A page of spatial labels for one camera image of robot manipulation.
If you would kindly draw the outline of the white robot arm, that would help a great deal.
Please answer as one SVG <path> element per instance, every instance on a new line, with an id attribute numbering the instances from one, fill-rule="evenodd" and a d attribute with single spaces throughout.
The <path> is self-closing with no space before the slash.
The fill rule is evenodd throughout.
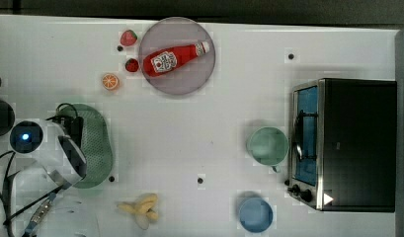
<path id="1" fill-rule="evenodd" d="M 95 213 L 72 193 L 92 173 L 83 129 L 83 118 L 68 116 L 22 120 L 12 128 L 10 152 L 27 166 L 5 174 L 9 237 L 100 237 Z"/>

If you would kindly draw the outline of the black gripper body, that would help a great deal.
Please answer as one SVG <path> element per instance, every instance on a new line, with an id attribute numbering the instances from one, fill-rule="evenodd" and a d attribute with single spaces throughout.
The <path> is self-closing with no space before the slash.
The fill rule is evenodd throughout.
<path id="1" fill-rule="evenodd" d="M 84 119 L 81 117 L 73 118 L 62 116 L 60 119 L 60 124 L 62 126 L 64 134 L 69 136 L 77 146 L 81 146 Z"/>

